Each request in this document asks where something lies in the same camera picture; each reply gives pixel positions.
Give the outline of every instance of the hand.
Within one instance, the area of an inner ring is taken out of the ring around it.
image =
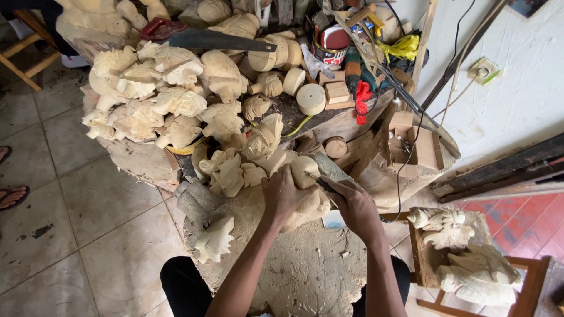
[[[326,176],[321,176],[321,179],[346,198],[344,200],[339,194],[327,193],[337,204],[347,227],[366,245],[382,243],[382,240],[386,239],[378,208],[368,193],[348,179],[340,182],[334,182]]]
[[[318,189],[317,185],[305,190],[297,189],[290,164],[282,166],[269,178],[263,178],[261,184],[262,194],[265,197],[265,212],[262,214],[261,223],[277,228],[278,231],[286,224],[303,199]]]

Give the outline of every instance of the hand saw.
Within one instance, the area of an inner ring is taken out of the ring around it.
[[[155,17],[139,32],[139,37],[184,49],[241,50],[274,52],[276,45],[233,36],[212,30],[189,28],[180,21],[170,21]]]

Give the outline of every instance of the electrical outlet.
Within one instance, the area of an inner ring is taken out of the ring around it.
[[[488,84],[492,79],[501,74],[501,69],[497,67],[489,58],[482,57],[470,69],[468,69],[468,77],[476,77],[476,82],[480,85]]]

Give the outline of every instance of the sawdust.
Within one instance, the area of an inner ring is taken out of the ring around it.
[[[221,263],[197,263],[200,274],[215,291],[252,236],[265,207],[260,186],[241,190],[231,198],[226,215],[235,217],[230,254]],[[184,242],[191,251],[194,237],[188,218]],[[343,258],[343,252],[350,254]],[[255,291],[252,309],[268,302],[275,316],[351,316],[352,302],[366,282],[364,243],[348,229],[325,229],[321,220],[279,234],[270,249]]]

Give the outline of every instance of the flip-flop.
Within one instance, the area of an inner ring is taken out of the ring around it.
[[[0,189],[0,192],[5,192],[5,193],[6,193],[6,195],[5,195],[4,197],[0,198],[0,204],[1,204],[1,203],[4,201],[4,199],[8,198],[8,196],[10,196],[14,191],[13,191],[13,190],[9,190],[9,189],[7,189],[7,188],[3,188],[3,189]],[[16,203],[13,204],[13,205],[8,206],[8,207],[5,207],[5,208],[0,208],[0,212],[2,212],[2,211],[4,211],[4,210],[8,210],[8,209],[15,208],[15,207],[21,205],[21,203],[24,202],[24,200],[29,196],[29,192],[30,192],[29,186],[25,186],[25,194],[24,194],[24,196],[22,196],[22,197],[20,197],[18,200],[16,200]]]
[[[8,148],[8,152],[6,153],[6,155],[4,155],[4,157],[0,160],[0,164],[4,163],[4,161],[6,161],[8,159],[8,157],[10,157],[10,155],[12,155],[12,147],[11,146],[0,146],[0,147],[7,147]]]

